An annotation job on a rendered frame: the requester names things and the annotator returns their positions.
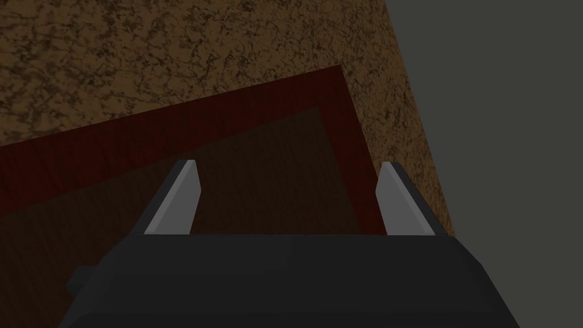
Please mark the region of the dark red cupboard door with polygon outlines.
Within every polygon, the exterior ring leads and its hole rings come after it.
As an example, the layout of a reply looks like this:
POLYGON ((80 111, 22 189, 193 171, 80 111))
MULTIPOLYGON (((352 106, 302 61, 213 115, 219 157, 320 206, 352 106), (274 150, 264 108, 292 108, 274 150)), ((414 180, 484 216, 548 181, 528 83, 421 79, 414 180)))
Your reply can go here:
POLYGON ((56 328, 65 284, 196 162, 193 233, 385 233, 338 66, 0 147, 0 328, 56 328))

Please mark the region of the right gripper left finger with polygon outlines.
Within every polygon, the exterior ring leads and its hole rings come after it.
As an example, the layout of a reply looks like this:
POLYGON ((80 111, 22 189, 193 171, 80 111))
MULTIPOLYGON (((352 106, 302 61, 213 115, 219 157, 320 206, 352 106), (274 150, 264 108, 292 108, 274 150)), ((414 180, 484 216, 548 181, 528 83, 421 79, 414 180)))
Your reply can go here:
POLYGON ((200 194, 196 161, 177 161, 131 230, 131 234, 188 235, 200 194))

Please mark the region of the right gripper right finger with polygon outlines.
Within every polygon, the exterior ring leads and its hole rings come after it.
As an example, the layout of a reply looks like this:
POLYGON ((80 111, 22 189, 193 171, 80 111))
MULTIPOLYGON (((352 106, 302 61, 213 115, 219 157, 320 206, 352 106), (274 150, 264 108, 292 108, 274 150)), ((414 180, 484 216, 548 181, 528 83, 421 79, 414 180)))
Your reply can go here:
POLYGON ((398 162, 382 163, 375 193, 387 235, 447 235, 398 162))

